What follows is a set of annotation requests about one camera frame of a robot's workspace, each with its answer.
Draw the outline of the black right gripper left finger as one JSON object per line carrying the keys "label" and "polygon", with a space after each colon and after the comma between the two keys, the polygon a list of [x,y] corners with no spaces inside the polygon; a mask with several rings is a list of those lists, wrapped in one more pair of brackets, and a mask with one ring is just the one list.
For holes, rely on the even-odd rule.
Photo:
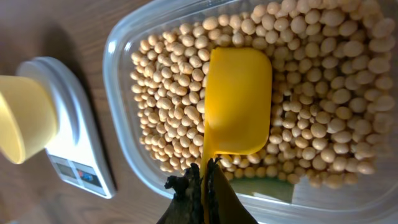
{"label": "black right gripper left finger", "polygon": [[201,224],[204,210],[201,203],[200,168],[196,163],[185,169],[181,177],[171,175],[164,185],[175,191],[173,199],[157,224]]}

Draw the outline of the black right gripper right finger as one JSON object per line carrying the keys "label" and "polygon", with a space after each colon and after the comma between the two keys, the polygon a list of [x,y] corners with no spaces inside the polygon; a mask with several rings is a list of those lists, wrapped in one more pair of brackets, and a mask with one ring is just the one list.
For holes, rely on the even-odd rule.
{"label": "black right gripper right finger", "polygon": [[220,158],[206,165],[205,208],[210,224],[258,224],[245,209],[218,165]]}

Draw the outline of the yellow measuring scoop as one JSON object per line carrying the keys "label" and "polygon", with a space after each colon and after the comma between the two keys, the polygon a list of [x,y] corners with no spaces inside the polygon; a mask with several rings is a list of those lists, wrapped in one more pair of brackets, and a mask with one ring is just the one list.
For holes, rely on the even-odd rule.
{"label": "yellow measuring scoop", "polygon": [[259,50],[218,47],[211,52],[206,77],[202,177],[215,156],[253,154],[267,142],[272,65]]}

